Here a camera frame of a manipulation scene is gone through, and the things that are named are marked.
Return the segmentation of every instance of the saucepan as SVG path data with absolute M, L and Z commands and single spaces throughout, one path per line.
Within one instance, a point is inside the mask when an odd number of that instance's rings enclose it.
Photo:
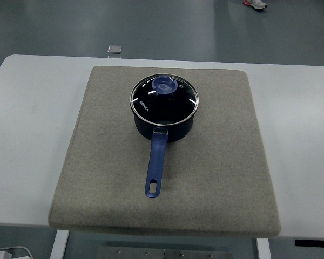
M 190 131 L 199 103 L 198 93 L 185 79 L 154 74 L 138 82 L 130 104 L 138 131 L 151 140 L 145 195 L 156 198 L 161 191 L 165 149 Z

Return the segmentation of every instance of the glass lid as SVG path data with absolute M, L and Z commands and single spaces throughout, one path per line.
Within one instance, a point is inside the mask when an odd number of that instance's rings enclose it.
M 198 94 L 185 79 L 155 74 L 132 90 L 131 108 L 141 119 L 157 126 L 179 124 L 195 114 Z

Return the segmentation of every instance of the gray felt mat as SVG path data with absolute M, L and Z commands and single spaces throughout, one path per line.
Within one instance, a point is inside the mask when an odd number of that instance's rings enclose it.
M 130 93 L 157 73 L 188 80 L 199 93 L 199 109 L 189 134 L 167 145 L 161 193 L 149 199 L 151 143 L 135 127 Z M 49 224 L 141 235 L 277 235 L 278 211 L 246 73 L 94 67 Z

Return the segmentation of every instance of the blue handle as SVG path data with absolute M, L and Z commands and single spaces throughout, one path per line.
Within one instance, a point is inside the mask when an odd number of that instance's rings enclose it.
M 156 198 L 161 191 L 163 161 L 168 141 L 167 133 L 153 133 L 151 138 L 151 152 L 149 167 L 147 169 L 145 195 L 149 198 Z

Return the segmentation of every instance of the white sneaker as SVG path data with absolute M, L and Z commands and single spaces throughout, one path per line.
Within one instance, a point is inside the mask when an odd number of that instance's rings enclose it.
M 263 3 L 261 0 L 244 0 L 244 4 L 252 6 L 255 9 L 264 9 L 268 5 Z

